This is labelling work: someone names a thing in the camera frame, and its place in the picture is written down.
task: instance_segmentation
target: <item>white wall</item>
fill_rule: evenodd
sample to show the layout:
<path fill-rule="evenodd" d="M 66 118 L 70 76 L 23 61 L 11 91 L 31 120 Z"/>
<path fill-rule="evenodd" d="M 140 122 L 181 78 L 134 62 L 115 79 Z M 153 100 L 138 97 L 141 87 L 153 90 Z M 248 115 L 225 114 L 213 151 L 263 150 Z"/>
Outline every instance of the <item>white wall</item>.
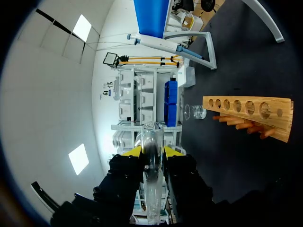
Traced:
<path fill-rule="evenodd" d="M 39 8 L 71 31 L 82 13 L 100 31 L 110 5 L 108 0 L 47 0 Z M 96 39 L 92 29 L 89 39 Z M 38 181 L 61 204 L 72 201 L 75 192 L 92 198 L 93 187 L 104 177 L 92 120 L 96 47 L 86 45 L 82 55 L 83 45 L 33 12 L 2 72 L 0 134 L 5 157 L 21 190 L 47 221 L 52 214 L 30 188 L 32 182 Z M 76 175 L 68 154 L 82 143 L 89 164 Z"/>
<path fill-rule="evenodd" d="M 112 124 L 117 124 L 119 119 L 118 105 L 112 97 L 102 95 L 104 84 L 114 81 L 118 76 L 117 70 L 111 70 L 109 66 L 102 64 L 107 52 L 118 56 L 172 56 L 171 53 L 158 51 L 142 45 L 134 46 L 134 40 L 127 40 L 129 33 L 138 31 L 137 18 L 133 0 L 115 0 L 108 12 L 96 52 L 92 84 L 92 107 L 96 139 L 104 172 L 109 169 L 108 159 L 116 154 L 116 148 L 112 145 Z"/>

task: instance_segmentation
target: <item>blue container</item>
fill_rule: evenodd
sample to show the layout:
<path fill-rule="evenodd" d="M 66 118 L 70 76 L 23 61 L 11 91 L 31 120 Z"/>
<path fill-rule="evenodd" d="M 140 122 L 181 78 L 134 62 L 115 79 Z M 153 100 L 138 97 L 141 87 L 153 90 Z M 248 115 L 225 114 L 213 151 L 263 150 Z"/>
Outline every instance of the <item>blue container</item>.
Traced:
<path fill-rule="evenodd" d="M 165 83 L 164 102 L 167 104 L 177 104 L 178 83 L 168 81 Z"/>
<path fill-rule="evenodd" d="M 139 32 L 163 38 L 169 0 L 134 0 Z"/>
<path fill-rule="evenodd" d="M 164 103 L 164 121 L 167 127 L 175 127 L 177 118 L 177 105 Z"/>

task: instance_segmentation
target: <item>hole in wooden rack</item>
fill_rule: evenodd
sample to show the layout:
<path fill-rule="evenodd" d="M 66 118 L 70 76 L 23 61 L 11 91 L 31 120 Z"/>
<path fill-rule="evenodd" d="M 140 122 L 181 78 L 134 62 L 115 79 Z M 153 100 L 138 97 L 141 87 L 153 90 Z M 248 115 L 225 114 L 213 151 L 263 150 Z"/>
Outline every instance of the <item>hole in wooden rack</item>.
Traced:
<path fill-rule="evenodd" d="M 213 106 L 214 106 L 214 101 L 213 101 L 212 99 L 210 99 L 210 100 L 208 101 L 208 104 L 209 104 L 211 107 L 213 107 Z"/>
<path fill-rule="evenodd" d="M 255 112 L 255 104 L 252 101 L 247 101 L 245 104 L 245 112 L 247 115 L 252 116 Z"/>
<path fill-rule="evenodd" d="M 239 113 L 241 111 L 241 108 L 242 108 L 242 104 L 239 100 L 233 102 L 234 111 L 237 111 Z"/>
<path fill-rule="evenodd" d="M 282 109 L 277 109 L 276 114 L 278 115 L 278 117 L 282 117 L 283 110 Z"/>
<path fill-rule="evenodd" d="M 229 108 L 231 107 L 231 103 L 227 99 L 225 99 L 223 102 L 223 106 L 226 110 L 229 110 Z"/>
<path fill-rule="evenodd" d="M 260 104 L 259 113 L 263 119 L 267 119 L 270 116 L 270 109 L 267 103 L 263 102 Z"/>
<path fill-rule="evenodd" d="M 216 107 L 218 107 L 219 109 L 221 108 L 221 101 L 220 101 L 220 99 L 216 100 Z"/>

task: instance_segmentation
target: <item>glass beaker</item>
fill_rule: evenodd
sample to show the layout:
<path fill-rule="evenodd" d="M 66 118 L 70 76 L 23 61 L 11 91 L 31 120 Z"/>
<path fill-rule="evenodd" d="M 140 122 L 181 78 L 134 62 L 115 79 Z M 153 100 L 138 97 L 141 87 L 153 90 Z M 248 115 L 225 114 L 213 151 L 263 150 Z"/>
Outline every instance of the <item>glass beaker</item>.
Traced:
<path fill-rule="evenodd" d="M 141 140 L 147 221 L 149 225 L 158 225 L 160 223 L 163 182 L 163 127 L 158 122 L 147 122 L 142 127 Z"/>
<path fill-rule="evenodd" d="M 204 119 L 206 117 L 206 109 L 201 105 L 188 105 L 186 104 L 184 109 L 185 120 L 193 117 L 194 119 Z"/>

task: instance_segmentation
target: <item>desk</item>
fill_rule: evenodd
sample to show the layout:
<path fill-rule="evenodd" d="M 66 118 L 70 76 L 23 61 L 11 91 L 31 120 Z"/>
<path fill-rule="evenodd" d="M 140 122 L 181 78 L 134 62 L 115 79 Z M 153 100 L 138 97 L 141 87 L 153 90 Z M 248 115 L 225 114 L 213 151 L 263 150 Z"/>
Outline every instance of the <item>desk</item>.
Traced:
<path fill-rule="evenodd" d="M 302 67 L 296 46 L 286 28 L 260 0 L 277 23 L 285 42 L 277 44 L 262 20 L 242 1 L 227 0 L 204 31 L 212 34 L 216 70 L 190 62 L 196 70 L 196 85 L 184 89 L 184 105 L 201 105 L 202 96 L 271 96 L 294 100 L 294 119 L 289 142 L 260 140 L 212 120 L 183 119 L 182 147 L 197 161 L 205 182 L 213 187 L 216 202 L 232 202 L 250 190 L 263 190 L 267 183 L 291 172 L 299 164 L 302 149 Z M 190 46 L 207 56 L 207 46 L 198 37 Z"/>

